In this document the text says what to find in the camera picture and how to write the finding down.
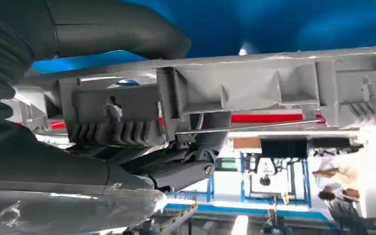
red stripe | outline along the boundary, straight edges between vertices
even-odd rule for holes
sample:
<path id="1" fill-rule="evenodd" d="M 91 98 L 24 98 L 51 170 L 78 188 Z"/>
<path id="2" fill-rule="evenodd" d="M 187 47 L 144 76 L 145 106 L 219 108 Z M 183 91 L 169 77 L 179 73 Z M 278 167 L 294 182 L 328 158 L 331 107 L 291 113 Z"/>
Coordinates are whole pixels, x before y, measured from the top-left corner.
<path id="1" fill-rule="evenodd" d="M 273 122 L 283 122 L 283 121 L 299 121 L 302 120 L 302 114 L 285 114 L 285 115 L 243 115 L 236 114 L 232 116 L 231 123 L 273 123 Z M 163 117 L 159 118 L 159 122 L 163 125 L 165 120 Z M 53 129 L 65 129 L 66 125 L 61 121 L 52 121 L 51 127 Z"/>

blue shelf frame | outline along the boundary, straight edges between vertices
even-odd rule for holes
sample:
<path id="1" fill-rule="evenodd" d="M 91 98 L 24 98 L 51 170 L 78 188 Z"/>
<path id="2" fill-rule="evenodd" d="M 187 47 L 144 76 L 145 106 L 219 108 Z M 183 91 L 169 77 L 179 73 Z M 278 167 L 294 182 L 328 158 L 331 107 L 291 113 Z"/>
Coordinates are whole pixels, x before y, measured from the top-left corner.
<path id="1" fill-rule="evenodd" d="M 241 191 L 240 197 L 242 202 L 247 203 L 263 203 L 263 204 L 274 204 L 273 198 L 258 198 L 258 197 L 246 197 L 245 186 L 244 186 L 244 173 L 245 173 L 245 156 L 244 153 L 240 153 L 240 172 L 242 174 L 241 180 Z M 302 159 L 302 174 L 304 181 L 304 198 L 303 199 L 291 199 L 289 201 L 290 205 L 300 205 L 312 208 L 312 200 L 310 196 L 310 182 L 309 182 L 309 168 L 307 164 L 307 159 Z M 283 205 L 282 199 L 277 201 L 278 205 Z"/>
<path id="2" fill-rule="evenodd" d="M 180 191 L 174 195 L 206 197 L 207 202 L 212 202 L 214 200 L 214 174 L 208 178 L 207 192 Z"/>

blue ceiling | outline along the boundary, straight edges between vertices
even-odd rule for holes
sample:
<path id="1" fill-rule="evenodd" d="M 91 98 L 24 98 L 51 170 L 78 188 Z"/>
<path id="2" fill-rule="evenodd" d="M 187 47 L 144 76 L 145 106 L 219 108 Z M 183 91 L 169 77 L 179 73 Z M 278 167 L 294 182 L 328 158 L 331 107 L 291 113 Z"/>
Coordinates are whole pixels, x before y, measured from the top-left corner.
<path id="1" fill-rule="evenodd" d="M 128 0 L 150 7 L 191 39 L 188 57 L 376 46 L 376 0 Z M 40 72 L 143 60 L 114 51 L 36 62 Z"/>

machine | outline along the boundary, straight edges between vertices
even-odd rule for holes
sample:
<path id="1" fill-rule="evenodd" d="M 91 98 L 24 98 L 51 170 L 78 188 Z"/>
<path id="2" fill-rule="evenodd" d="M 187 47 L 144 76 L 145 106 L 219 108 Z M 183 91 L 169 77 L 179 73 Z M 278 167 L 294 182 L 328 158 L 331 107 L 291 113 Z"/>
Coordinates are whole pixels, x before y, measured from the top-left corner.
<path id="1" fill-rule="evenodd" d="M 0 0 L 0 234 L 141 222 L 163 193 L 212 175 L 230 130 L 265 127 L 230 126 L 233 111 L 303 111 L 304 120 L 266 126 L 376 124 L 376 48 L 184 59 L 189 47 L 180 29 L 140 5 Z M 149 60 L 28 71 L 34 61 L 113 50 Z M 16 93 L 42 99 L 24 106 L 24 126 L 5 120 Z M 66 124 L 73 147 L 36 140 L 52 120 Z M 136 204 L 123 219 L 122 206 Z"/>

bolt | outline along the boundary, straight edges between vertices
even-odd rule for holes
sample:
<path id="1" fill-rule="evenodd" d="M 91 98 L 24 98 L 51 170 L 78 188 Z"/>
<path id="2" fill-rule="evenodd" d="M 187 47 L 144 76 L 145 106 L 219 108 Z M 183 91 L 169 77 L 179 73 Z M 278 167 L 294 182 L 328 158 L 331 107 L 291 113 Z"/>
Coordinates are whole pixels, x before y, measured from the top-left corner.
<path id="1" fill-rule="evenodd" d="M 213 169 L 212 164 L 208 164 L 204 167 L 203 171 L 206 176 L 210 176 L 212 174 L 212 169 Z"/>

